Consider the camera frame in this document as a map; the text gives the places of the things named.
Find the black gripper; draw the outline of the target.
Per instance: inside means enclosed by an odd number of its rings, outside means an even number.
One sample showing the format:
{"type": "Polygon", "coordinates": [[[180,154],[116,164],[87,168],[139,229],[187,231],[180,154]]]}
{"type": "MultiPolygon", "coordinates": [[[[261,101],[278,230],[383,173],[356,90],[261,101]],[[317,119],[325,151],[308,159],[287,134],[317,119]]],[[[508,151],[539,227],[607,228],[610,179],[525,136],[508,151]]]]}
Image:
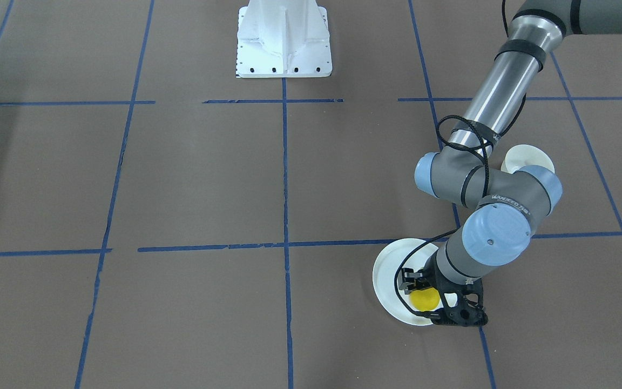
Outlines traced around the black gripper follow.
{"type": "Polygon", "coordinates": [[[437,289],[444,284],[444,279],[434,259],[427,259],[419,269],[403,264],[396,275],[396,290],[411,294],[418,290],[437,289]]]}

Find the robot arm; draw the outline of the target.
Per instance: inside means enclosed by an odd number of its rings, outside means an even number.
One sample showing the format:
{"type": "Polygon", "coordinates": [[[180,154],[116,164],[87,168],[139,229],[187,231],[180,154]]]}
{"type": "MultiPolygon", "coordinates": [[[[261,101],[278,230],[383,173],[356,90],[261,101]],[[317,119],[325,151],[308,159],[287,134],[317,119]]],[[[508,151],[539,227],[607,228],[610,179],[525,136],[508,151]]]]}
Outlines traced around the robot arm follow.
{"type": "Polygon", "coordinates": [[[488,158],[518,117],[526,92],[545,61],[572,35],[622,35],[622,1],[526,1],[506,25],[508,38],[464,115],[427,153],[415,184],[429,195],[473,214],[427,261],[423,278],[473,285],[528,248],[539,225],[563,194],[550,157],[518,145],[501,169],[488,158]]]}

